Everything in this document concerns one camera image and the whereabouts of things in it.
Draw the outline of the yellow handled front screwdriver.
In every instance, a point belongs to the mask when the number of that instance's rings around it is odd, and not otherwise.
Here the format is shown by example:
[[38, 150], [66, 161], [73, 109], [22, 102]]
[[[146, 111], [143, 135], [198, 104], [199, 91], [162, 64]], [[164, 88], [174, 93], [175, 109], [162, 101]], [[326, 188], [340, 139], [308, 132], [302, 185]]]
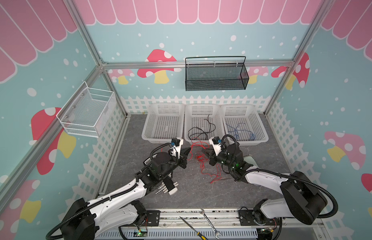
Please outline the yellow handled front screwdriver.
[[189, 227], [191, 228], [199, 238], [201, 238], [202, 240], [208, 240], [207, 237], [205, 237], [201, 232], [197, 231], [192, 225], [190, 225], [184, 218], [180, 217], [180, 219]]

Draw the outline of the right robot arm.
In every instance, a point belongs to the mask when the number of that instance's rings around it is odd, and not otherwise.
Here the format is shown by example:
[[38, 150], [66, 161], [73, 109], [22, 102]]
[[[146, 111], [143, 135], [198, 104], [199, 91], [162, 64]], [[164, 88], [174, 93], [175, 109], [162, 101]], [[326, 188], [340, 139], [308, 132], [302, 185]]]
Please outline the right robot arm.
[[302, 172], [292, 174], [276, 173], [259, 168], [254, 160], [246, 160], [240, 150], [240, 144], [234, 141], [226, 145], [227, 138], [212, 137], [212, 148], [204, 154], [212, 166], [221, 164], [228, 167], [228, 173], [236, 182], [243, 182], [268, 188], [282, 195], [276, 200], [263, 199], [252, 210], [257, 225], [268, 220], [295, 218], [305, 225], [311, 225], [316, 219], [330, 218], [338, 213], [339, 205], [335, 197], [323, 187], [311, 182]]

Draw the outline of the right white plastic basket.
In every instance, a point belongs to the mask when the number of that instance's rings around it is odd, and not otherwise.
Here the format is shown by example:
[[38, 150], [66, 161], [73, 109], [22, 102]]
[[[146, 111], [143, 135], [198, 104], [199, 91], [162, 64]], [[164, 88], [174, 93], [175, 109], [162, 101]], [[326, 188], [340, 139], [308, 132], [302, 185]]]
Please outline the right white plastic basket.
[[221, 111], [226, 134], [234, 136], [241, 146], [256, 146], [269, 140], [255, 106], [222, 105]]

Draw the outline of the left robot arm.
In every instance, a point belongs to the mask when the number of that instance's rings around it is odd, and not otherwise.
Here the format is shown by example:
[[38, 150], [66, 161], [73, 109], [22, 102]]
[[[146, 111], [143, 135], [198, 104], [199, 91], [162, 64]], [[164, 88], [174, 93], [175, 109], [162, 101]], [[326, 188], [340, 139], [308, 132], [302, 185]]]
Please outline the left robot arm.
[[76, 200], [63, 220], [46, 234], [47, 240], [94, 240], [103, 232], [124, 225], [140, 225], [147, 214], [139, 201], [164, 187], [170, 195], [177, 191], [172, 174], [178, 167], [185, 169], [190, 147], [184, 140], [173, 138], [152, 150], [144, 167], [125, 186], [94, 200]]

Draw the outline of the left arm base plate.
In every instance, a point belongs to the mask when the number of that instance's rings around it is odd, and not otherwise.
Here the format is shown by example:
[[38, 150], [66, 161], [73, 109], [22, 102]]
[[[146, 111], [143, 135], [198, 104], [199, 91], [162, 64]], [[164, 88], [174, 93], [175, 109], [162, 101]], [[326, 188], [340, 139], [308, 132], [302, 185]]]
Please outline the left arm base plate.
[[131, 224], [124, 224], [122, 227], [158, 227], [161, 211], [149, 210], [138, 214], [138, 217]]

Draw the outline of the white plastic basket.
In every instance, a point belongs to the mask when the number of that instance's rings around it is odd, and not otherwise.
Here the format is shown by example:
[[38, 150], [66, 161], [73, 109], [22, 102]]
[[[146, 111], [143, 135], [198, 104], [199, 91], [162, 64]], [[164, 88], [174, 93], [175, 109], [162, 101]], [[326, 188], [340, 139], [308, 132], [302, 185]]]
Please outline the white plastic basket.
[[185, 106], [178, 103], [155, 103], [149, 111], [142, 139], [152, 144], [164, 144], [181, 138], [184, 129]]
[[255, 106], [222, 105], [221, 111], [226, 134], [234, 136], [241, 146], [256, 146], [269, 140]]
[[213, 137], [225, 135], [221, 108], [215, 104], [190, 104], [185, 107], [184, 134], [190, 144], [209, 143]]

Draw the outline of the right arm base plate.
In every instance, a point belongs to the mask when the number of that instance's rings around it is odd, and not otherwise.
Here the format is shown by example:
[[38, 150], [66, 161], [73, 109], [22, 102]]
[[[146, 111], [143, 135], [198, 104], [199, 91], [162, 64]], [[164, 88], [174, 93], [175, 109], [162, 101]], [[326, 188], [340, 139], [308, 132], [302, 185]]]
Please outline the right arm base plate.
[[241, 226], [272, 226], [276, 227], [280, 223], [279, 218], [268, 219], [260, 210], [242, 207], [238, 210]]

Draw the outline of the left white plastic basket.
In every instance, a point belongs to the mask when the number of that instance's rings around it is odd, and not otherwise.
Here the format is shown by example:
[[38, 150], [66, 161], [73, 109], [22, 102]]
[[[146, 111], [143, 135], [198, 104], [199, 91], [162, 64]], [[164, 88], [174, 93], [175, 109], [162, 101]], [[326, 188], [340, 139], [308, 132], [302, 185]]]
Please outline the left white plastic basket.
[[142, 139], [152, 144], [164, 144], [181, 138], [184, 129], [185, 106], [178, 103], [155, 103], [149, 111]]

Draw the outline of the mint green zip case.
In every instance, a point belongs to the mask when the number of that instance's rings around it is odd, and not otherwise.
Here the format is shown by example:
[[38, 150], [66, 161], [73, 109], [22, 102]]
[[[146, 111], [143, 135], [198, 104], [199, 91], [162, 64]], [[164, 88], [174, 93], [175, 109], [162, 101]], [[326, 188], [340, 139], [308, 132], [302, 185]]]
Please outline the mint green zip case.
[[248, 164], [250, 164], [250, 165], [253, 165], [253, 166], [255, 166], [256, 168], [258, 168], [258, 165], [257, 165], [257, 163], [256, 163], [256, 161], [255, 161], [255, 159], [254, 159], [253, 156], [251, 156], [251, 155], [249, 155], [249, 156], [245, 156], [245, 157], [244, 157], [244, 161], [245, 161], [246, 163], [248, 163]]

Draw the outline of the middle white plastic basket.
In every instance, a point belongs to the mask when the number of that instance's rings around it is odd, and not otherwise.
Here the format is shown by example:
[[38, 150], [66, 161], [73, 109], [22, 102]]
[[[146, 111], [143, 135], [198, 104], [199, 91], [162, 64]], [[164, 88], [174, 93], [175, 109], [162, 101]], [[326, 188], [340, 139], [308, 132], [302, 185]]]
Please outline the middle white plastic basket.
[[184, 134], [190, 144], [209, 143], [213, 137], [225, 135], [221, 108], [215, 104], [190, 104], [185, 107]]

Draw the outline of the silver combination wrench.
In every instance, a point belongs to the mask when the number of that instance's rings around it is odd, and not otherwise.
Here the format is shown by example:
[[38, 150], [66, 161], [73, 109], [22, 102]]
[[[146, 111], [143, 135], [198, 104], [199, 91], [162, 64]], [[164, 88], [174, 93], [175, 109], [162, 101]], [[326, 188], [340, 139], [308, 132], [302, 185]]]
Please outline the silver combination wrench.
[[213, 223], [210, 221], [210, 219], [208, 218], [208, 216], [205, 214], [205, 210], [204, 210], [204, 209], [201, 209], [201, 211], [200, 211], [200, 215], [203, 216], [203, 217], [206, 219], [208, 225], [211, 227], [211, 229], [212, 229], [213, 232], [214, 232], [214, 236], [215, 236], [215, 238], [219, 240], [219, 239], [220, 239], [220, 236], [221, 236], [222, 234], [221, 234], [220, 231], [218, 231], [218, 230], [215, 228], [215, 226], [213, 225]]

